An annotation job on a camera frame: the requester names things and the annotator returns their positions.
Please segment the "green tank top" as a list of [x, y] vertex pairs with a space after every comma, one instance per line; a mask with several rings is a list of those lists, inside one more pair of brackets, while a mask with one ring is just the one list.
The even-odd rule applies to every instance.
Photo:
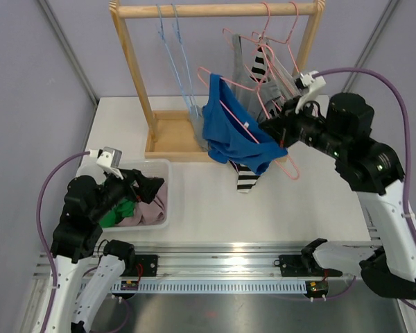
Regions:
[[135, 206], [134, 201], [123, 199], [99, 221], [100, 226], [102, 228], [113, 228], [125, 218], [133, 217]]

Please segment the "light blue wire hanger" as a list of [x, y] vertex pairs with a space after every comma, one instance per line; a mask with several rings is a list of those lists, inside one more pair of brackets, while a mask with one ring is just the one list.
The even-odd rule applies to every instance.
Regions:
[[[183, 84], [187, 83], [187, 80], [186, 80], [187, 77], [184, 74], [184, 62], [183, 62], [183, 59], [182, 59], [182, 53], [181, 53], [177, 38], [175, 36], [177, 46], [179, 47], [179, 50], [180, 50], [180, 62], [182, 63], [182, 68], [179, 68], [178, 65], [177, 65], [177, 60], [175, 59], [175, 56], [174, 56], [174, 52], [172, 52], [170, 44], [168, 43], [168, 40], [166, 39], [166, 34], [165, 34], [165, 29], [164, 29], [164, 16], [162, 15], [162, 10], [161, 10], [161, 8], [158, 4], [156, 5], [156, 7], [157, 7], [158, 14], [159, 14], [159, 30], [158, 30], [157, 33], [160, 37], [160, 40], [162, 41], [162, 44], [164, 46], [165, 51], [166, 51], [168, 65], [170, 67], [170, 70], [171, 70], [171, 73], [174, 77], [174, 80], [175, 80], [175, 82], [176, 82], [176, 84], [179, 88], [180, 96], [184, 100], [184, 97], [182, 96], [182, 90], [181, 90], [181, 87], [179, 85], [180, 82], [178, 81], [178, 79], [180, 79]], [[185, 102], [185, 105], [187, 107], [187, 110], [189, 111], [189, 102], [185, 101], [185, 100], [184, 100], [184, 102]]]

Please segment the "grey tank top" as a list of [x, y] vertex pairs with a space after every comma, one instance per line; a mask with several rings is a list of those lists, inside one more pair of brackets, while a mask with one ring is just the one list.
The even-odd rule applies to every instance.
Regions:
[[265, 47], [258, 49], [250, 70], [245, 68], [241, 46], [242, 38], [232, 36], [234, 69], [231, 90], [246, 111], [257, 121], [273, 117], [285, 101], [298, 95], [294, 78], [288, 73], [277, 57], [269, 49], [269, 39]]

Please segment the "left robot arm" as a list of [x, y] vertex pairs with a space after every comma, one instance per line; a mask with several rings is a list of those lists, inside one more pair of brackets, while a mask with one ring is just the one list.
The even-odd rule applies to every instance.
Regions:
[[112, 240], [91, 280], [80, 286], [103, 233], [100, 221], [124, 199], [151, 203], [163, 184], [163, 178], [146, 177], [136, 169], [123, 169], [119, 176], [109, 174], [101, 184], [88, 175], [70, 181], [47, 253], [52, 286], [34, 332], [90, 331], [111, 286], [136, 267], [135, 247]]

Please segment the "mauve tank top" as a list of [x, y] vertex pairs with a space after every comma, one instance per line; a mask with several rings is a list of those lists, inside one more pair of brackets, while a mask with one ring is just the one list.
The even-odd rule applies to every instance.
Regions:
[[164, 183], [151, 203], [136, 203], [132, 216], [123, 218], [117, 226], [137, 227], [163, 224], [167, 214], [167, 191], [167, 184]]

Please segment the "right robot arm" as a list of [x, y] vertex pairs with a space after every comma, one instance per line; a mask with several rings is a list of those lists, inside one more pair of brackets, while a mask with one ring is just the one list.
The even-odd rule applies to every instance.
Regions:
[[310, 276], [349, 273], [378, 296], [416, 300], [416, 221], [403, 197], [405, 173], [394, 149], [371, 138], [373, 118], [362, 96], [339, 93], [329, 99], [325, 114], [294, 98], [259, 127], [285, 147], [301, 142], [332, 157], [357, 195], [367, 227], [381, 241], [379, 247], [360, 248], [318, 238], [303, 247], [296, 269]]

